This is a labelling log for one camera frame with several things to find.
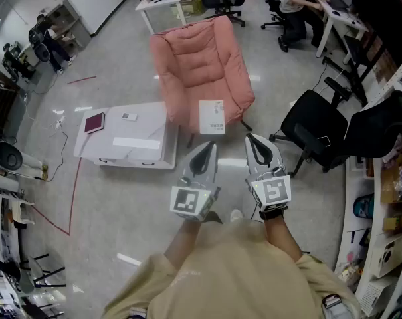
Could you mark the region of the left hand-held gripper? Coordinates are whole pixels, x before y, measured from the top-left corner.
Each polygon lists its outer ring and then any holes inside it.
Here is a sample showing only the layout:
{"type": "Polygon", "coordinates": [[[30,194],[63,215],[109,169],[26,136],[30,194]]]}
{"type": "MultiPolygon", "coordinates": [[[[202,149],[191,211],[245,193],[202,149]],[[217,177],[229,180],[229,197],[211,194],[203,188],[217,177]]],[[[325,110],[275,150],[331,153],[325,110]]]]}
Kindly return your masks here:
{"type": "MultiPolygon", "coordinates": [[[[214,141],[198,145],[183,160],[183,175],[203,175],[214,178],[217,166],[217,145],[214,141]]],[[[192,220],[204,221],[217,200],[220,187],[210,181],[199,181],[181,177],[171,188],[169,210],[176,215],[192,220]]]]}

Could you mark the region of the white marble coffee table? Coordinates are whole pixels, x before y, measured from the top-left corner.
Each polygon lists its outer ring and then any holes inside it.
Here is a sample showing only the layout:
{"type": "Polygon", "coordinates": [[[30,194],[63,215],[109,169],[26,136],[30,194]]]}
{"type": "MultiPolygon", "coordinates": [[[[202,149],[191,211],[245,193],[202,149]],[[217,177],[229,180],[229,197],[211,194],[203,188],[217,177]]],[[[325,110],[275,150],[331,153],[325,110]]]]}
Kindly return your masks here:
{"type": "Polygon", "coordinates": [[[145,169],[173,169],[179,128],[167,117],[164,102],[131,104],[88,110],[84,113],[74,156],[96,165],[145,169]],[[84,133],[85,120],[105,113],[104,129],[84,133]],[[123,113],[137,114],[135,122],[123,113]]]}

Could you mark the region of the white shelving unit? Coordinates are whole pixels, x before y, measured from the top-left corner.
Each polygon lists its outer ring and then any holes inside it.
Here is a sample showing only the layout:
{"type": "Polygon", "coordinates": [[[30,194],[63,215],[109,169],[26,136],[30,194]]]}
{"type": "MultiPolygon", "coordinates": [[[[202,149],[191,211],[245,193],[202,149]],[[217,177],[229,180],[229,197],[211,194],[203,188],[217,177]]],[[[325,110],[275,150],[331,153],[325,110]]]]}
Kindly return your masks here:
{"type": "Polygon", "coordinates": [[[393,272],[392,283],[383,290],[380,298],[374,300],[369,297],[372,294],[368,290],[372,281],[383,284],[383,278],[375,278],[371,271],[373,247],[375,244],[383,243],[388,234],[382,231],[383,219],[389,214],[389,205],[381,202],[381,168],[382,159],[375,158],[373,160],[374,178],[367,179],[363,174],[363,170],[355,166],[356,159],[350,157],[345,162],[346,172],[346,196],[345,196],[345,212],[344,225],[342,229],[342,238],[338,259],[334,273],[339,275],[344,269],[354,263],[361,250],[360,239],[366,232],[370,234],[369,248],[365,255],[365,263],[363,273],[356,284],[355,296],[359,303],[370,306],[368,313],[362,312],[361,319],[388,319],[396,309],[400,308],[397,299],[402,295],[402,264],[393,272]],[[360,196],[374,194],[374,218],[361,219],[353,214],[353,205],[355,199],[360,196]]]}

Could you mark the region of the person's right forearm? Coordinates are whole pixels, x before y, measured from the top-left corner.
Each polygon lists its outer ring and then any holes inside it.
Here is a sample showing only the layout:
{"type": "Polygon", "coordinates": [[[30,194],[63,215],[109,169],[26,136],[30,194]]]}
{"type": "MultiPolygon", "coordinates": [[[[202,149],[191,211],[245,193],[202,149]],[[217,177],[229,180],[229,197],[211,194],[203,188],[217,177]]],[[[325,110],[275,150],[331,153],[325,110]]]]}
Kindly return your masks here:
{"type": "Polygon", "coordinates": [[[294,262],[297,262],[302,251],[287,227],[284,217],[279,215],[264,222],[268,242],[289,255],[294,262]]]}

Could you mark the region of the pink cushioned armchair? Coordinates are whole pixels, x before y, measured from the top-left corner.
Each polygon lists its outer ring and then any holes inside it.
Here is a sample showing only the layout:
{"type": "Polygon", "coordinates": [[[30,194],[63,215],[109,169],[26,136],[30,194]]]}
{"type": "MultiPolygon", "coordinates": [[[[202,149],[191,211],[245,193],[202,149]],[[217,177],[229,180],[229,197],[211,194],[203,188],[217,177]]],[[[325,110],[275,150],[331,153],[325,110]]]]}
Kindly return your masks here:
{"type": "Polygon", "coordinates": [[[168,118],[189,132],[200,132],[201,101],[223,101],[224,123],[231,124],[242,120],[255,100],[226,16],[153,34],[150,49],[168,118]]]}

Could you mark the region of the black metal stool frame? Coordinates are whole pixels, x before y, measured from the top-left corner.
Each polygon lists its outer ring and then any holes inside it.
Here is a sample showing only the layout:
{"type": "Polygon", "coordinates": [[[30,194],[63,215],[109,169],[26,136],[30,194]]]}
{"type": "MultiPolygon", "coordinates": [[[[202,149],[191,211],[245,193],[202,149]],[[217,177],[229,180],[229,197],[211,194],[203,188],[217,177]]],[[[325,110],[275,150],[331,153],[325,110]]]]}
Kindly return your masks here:
{"type": "Polygon", "coordinates": [[[65,271],[65,266],[61,266],[55,270],[47,270],[40,264],[40,261],[49,258],[50,255],[43,254],[37,257],[28,257],[19,263],[20,280],[19,287],[22,292],[30,293],[34,290],[66,288],[65,282],[53,283],[49,282],[52,277],[58,276],[65,271]]]}

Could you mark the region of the person's black trousers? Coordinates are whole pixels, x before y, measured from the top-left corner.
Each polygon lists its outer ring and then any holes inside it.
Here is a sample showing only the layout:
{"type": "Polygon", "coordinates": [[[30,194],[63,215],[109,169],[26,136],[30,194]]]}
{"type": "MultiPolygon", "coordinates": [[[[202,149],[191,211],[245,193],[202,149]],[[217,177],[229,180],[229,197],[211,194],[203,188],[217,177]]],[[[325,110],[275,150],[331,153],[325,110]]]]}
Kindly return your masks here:
{"type": "Polygon", "coordinates": [[[222,220],[221,218],[218,216],[218,214],[214,211],[210,211],[208,212],[208,214],[205,216],[204,223],[208,223],[208,222],[215,222],[215,223],[219,223],[222,224],[222,220]]]}

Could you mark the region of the maroon notebook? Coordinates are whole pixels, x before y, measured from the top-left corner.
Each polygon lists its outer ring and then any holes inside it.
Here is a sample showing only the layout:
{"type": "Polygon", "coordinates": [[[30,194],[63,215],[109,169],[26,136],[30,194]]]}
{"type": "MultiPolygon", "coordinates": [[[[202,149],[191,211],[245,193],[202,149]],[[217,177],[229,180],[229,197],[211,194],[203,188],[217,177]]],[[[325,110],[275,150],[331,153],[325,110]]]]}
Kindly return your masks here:
{"type": "Polygon", "coordinates": [[[84,133],[91,134],[99,130],[103,130],[105,124],[105,117],[106,115],[103,112],[88,117],[85,120],[84,133]]]}

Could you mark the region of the grey cabinet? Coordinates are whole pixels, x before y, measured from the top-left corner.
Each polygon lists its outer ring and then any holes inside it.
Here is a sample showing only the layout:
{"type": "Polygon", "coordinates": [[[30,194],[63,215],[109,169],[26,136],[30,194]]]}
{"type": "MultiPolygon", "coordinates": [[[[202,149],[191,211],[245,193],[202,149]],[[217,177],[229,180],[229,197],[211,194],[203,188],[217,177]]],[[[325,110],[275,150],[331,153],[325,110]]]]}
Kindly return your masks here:
{"type": "Polygon", "coordinates": [[[68,0],[46,14],[48,20],[56,25],[52,30],[52,38],[62,45],[73,45],[78,50],[85,49],[91,41],[91,36],[82,23],[82,18],[68,0]]]}

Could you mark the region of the black wristwatch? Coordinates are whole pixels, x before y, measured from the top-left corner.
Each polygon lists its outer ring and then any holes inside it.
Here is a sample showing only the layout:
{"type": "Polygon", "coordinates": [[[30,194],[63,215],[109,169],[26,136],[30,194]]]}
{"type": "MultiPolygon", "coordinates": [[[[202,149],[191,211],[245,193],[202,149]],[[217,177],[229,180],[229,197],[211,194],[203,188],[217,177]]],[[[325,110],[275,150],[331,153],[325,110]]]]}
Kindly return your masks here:
{"type": "Polygon", "coordinates": [[[284,211],[282,209],[277,209],[274,211],[267,211],[267,212],[260,211],[259,215],[263,221],[268,221],[283,216],[283,213],[284,211]]]}

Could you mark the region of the black round speaker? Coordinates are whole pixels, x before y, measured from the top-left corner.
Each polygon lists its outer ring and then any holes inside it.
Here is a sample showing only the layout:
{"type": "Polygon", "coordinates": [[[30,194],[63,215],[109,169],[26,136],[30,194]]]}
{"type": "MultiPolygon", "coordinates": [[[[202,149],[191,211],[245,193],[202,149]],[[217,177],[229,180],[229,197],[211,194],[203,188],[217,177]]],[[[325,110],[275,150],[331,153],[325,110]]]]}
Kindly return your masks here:
{"type": "Polygon", "coordinates": [[[7,142],[0,142],[0,167],[5,170],[16,171],[22,164],[22,154],[15,146],[7,142]]]}

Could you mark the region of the beige shirt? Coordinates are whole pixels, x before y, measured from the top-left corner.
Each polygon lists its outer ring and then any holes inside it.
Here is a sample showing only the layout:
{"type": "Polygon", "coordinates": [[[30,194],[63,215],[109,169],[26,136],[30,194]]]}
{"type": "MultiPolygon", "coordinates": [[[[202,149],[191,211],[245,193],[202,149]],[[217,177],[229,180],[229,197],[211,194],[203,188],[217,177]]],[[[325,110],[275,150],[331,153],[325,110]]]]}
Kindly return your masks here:
{"type": "Polygon", "coordinates": [[[359,319],[353,292],[316,257],[294,262],[268,242],[264,223],[202,223],[176,270],[149,256],[102,319],[359,319]]]}

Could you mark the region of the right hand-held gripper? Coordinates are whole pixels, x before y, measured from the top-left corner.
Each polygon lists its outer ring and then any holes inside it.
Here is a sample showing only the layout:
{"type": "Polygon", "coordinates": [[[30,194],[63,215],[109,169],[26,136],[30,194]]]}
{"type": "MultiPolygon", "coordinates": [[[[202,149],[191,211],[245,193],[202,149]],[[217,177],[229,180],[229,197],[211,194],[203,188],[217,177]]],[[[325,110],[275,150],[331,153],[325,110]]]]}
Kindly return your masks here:
{"type": "Polygon", "coordinates": [[[245,136],[249,175],[245,181],[260,211],[284,209],[291,201],[290,176],[278,147],[258,134],[245,136]]]}

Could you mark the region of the white book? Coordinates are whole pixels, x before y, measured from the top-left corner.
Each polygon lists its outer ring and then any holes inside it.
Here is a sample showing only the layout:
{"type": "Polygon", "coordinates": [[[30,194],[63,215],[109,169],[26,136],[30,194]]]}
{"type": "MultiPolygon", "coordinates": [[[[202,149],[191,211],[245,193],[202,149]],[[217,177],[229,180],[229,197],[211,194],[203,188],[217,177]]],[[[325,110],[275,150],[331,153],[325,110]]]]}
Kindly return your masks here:
{"type": "Polygon", "coordinates": [[[225,133],[223,100],[199,101],[199,132],[201,134],[225,133]]]}

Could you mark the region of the person's left forearm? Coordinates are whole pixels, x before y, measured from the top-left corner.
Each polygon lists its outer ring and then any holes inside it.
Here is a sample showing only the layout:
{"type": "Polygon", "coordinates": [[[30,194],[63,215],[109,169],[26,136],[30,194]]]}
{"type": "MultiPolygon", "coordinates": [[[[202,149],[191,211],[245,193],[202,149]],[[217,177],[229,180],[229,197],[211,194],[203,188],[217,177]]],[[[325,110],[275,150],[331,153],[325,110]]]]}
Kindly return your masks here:
{"type": "Polygon", "coordinates": [[[184,220],[164,255],[179,270],[193,251],[202,222],[184,220]]]}

